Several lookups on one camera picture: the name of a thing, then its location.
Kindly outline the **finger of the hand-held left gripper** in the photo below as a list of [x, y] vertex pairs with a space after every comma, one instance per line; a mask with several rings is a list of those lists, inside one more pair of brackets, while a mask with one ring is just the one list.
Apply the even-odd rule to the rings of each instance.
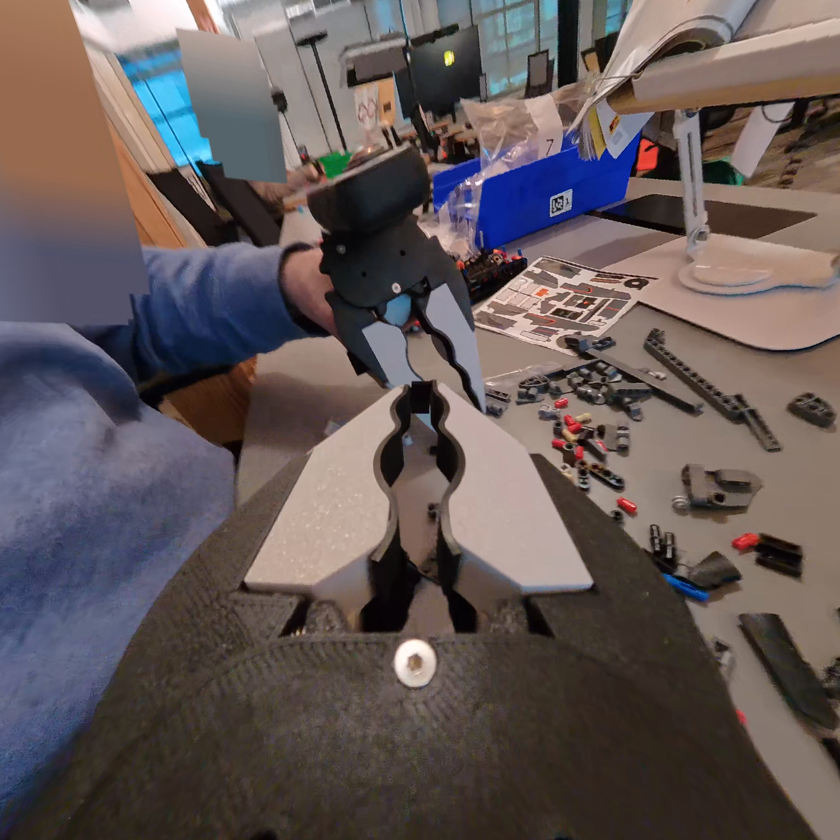
[[481, 413], [487, 412], [476, 327], [464, 281], [448, 280], [415, 297], [419, 320], [442, 347], [459, 376], [465, 394]]
[[360, 359], [383, 387], [396, 389], [412, 383], [406, 338], [390, 323], [372, 323], [360, 333]]

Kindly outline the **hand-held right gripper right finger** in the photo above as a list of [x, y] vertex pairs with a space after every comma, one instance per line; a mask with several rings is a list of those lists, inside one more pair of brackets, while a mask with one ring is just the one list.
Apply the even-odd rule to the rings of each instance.
[[429, 385], [437, 435], [436, 561], [447, 634], [472, 634], [502, 602], [595, 585], [529, 451], [449, 386]]

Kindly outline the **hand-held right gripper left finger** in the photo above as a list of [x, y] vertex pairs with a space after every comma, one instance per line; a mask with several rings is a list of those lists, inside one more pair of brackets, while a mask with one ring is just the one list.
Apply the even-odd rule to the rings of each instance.
[[370, 626], [404, 613], [393, 486], [411, 419], [410, 386], [395, 388], [311, 451], [245, 574], [248, 592], [332, 602]]

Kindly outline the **partly built lego car model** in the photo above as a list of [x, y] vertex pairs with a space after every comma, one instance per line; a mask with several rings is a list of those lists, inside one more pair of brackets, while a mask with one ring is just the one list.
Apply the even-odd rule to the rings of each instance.
[[454, 257], [453, 260], [465, 281], [473, 305], [492, 297], [529, 266], [520, 250], [509, 254], [504, 248], [482, 248], [478, 254], [467, 259]]

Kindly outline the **pile of coloured lego pins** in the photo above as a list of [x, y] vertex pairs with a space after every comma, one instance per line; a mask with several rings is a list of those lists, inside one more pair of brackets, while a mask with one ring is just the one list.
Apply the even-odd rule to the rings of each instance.
[[552, 448], [562, 458], [561, 471], [582, 492], [589, 492], [593, 482], [616, 493], [614, 510], [610, 514], [616, 522], [625, 517], [635, 517], [638, 506], [626, 496], [624, 477], [610, 467], [612, 455], [629, 452], [629, 428], [612, 424], [591, 425], [588, 413], [571, 415], [564, 410], [569, 401], [565, 398], [541, 403], [538, 418], [552, 424]]

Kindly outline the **lego sticker sheet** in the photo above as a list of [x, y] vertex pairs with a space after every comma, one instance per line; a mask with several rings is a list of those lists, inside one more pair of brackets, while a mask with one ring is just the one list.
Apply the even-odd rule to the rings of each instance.
[[565, 338], [611, 336], [616, 322], [658, 283], [656, 276], [594, 269], [543, 256], [474, 310], [476, 327], [567, 351]]

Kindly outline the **long grey lego strip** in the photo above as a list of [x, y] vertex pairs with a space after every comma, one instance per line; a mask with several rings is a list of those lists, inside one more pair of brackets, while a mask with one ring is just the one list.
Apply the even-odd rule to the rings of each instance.
[[678, 408], [684, 413], [694, 417], [703, 413], [704, 409], [701, 403], [691, 402], [682, 395], [675, 393], [672, 388], [666, 386], [663, 382], [657, 380], [651, 374], [643, 373], [641, 370], [628, 363], [617, 360], [608, 353], [593, 351], [591, 353], [591, 360], [603, 362], [604, 364], [616, 368], [616, 370], [625, 377], [625, 380], [645, 385], [654, 396], [665, 401], [669, 405]]

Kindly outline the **dark grey lego block assembly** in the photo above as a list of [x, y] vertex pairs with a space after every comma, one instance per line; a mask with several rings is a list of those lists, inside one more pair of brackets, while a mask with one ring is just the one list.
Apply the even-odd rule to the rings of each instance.
[[683, 492], [671, 501], [676, 511], [698, 508], [743, 512], [763, 488], [756, 474], [743, 469], [706, 469], [687, 464], [680, 472]]

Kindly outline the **long dark grey lego beam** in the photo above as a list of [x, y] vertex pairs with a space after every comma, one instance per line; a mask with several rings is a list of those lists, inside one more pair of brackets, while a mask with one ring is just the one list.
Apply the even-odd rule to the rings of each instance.
[[747, 398], [742, 394], [724, 393], [687, 362], [668, 350], [665, 345], [665, 332], [662, 329], [650, 331], [644, 341], [644, 350], [720, 415], [735, 424], [745, 425], [766, 452], [779, 453], [783, 450], [780, 440]]

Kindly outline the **scatter of black lego pieces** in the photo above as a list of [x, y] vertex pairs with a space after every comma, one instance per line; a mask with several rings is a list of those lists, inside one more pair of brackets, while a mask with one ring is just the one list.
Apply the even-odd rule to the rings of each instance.
[[[767, 533], [746, 532], [731, 545], [739, 553], [753, 553], [756, 564], [766, 570], [796, 580], [802, 575], [804, 555], [798, 544]], [[648, 529], [646, 554], [666, 583], [695, 603], [708, 603], [713, 593], [742, 579], [739, 569], [720, 552], [694, 565], [679, 563], [674, 534], [655, 524]], [[838, 661], [827, 670], [826, 681], [819, 679], [778, 614], [742, 613], [738, 626], [788, 707], [838, 764], [838, 699], [828, 689], [831, 680], [838, 680]]]

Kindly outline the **lego instruction booklet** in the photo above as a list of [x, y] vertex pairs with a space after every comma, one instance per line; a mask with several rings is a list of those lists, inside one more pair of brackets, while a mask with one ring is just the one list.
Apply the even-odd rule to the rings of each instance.
[[838, 1], [634, 2], [570, 127], [619, 114], [836, 97]]

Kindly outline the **person's left hand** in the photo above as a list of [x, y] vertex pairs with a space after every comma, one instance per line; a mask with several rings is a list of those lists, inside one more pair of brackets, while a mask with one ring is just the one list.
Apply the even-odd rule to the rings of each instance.
[[283, 252], [279, 288], [291, 320], [310, 335], [338, 337], [333, 310], [327, 300], [333, 283], [321, 271], [322, 251], [297, 244]]

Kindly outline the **pile of dark grey connectors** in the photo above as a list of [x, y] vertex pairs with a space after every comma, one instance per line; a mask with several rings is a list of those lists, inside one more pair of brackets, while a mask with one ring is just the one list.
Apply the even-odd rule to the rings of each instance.
[[545, 396], [568, 395], [590, 405], [612, 406], [637, 421], [644, 416], [640, 406], [655, 393], [650, 384], [605, 362], [583, 362], [566, 367], [536, 365], [517, 383], [516, 404], [534, 404]]

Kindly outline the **blue bin with tag label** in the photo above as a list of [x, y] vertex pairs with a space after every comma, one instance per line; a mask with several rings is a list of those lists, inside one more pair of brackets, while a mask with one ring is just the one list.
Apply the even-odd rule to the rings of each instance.
[[540, 161], [485, 177], [477, 159], [433, 177], [435, 215], [422, 230], [451, 253], [495, 249], [590, 211], [627, 193], [640, 136], [616, 158], [605, 151], [583, 161], [575, 146]]

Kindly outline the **black fabric chair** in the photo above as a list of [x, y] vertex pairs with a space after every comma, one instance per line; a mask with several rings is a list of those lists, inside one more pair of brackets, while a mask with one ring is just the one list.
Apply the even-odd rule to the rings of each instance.
[[207, 246], [241, 241], [270, 247], [280, 242], [278, 212], [269, 209], [250, 183], [228, 178], [221, 164], [198, 162], [192, 175], [172, 169], [149, 178]]

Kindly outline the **clear plastic bags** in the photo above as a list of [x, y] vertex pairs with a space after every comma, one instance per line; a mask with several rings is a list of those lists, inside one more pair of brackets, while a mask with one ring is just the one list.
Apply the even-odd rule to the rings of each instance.
[[[478, 161], [483, 176], [507, 172], [575, 146], [570, 127], [582, 115], [588, 94], [588, 87], [576, 82], [531, 99], [467, 103], [467, 116], [479, 143]], [[441, 244], [437, 237], [429, 237]], [[458, 255], [443, 248], [459, 259], [481, 249]]]

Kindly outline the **black monitor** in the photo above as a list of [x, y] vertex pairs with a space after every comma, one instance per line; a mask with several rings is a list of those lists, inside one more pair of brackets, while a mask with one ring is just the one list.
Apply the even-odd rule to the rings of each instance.
[[480, 96], [484, 71], [478, 26], [412, 38], [407, 58], [400, 99], [409, 116], [415, 106], [437, 116], [455, 114], [462, 100]]

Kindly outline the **wooden furniture panel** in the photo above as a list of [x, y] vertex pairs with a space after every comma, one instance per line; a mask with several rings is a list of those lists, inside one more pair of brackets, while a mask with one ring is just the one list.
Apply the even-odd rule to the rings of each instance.
[[[152, 183], [150, 175], [173, 169], [174, 158], [115, 56], [94, 48], [87, 48], [87, 55], [141, 244], [168, 249], [203, 248], [195, 228]], [[257, 359], [251, 358], [231, 372], [174, 392], [163, 400], [164, 414], [213, 444], [241, 442], [256, 367]]]

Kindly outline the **grey rounded beam with holes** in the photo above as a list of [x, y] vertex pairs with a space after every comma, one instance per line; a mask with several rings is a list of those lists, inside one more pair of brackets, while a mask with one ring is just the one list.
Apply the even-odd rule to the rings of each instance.
[[837, 411], [827, 400], [813, 392], [804, 392], [792, 398], [786, 410], [801, 420], [822, 428], [833, 427]]

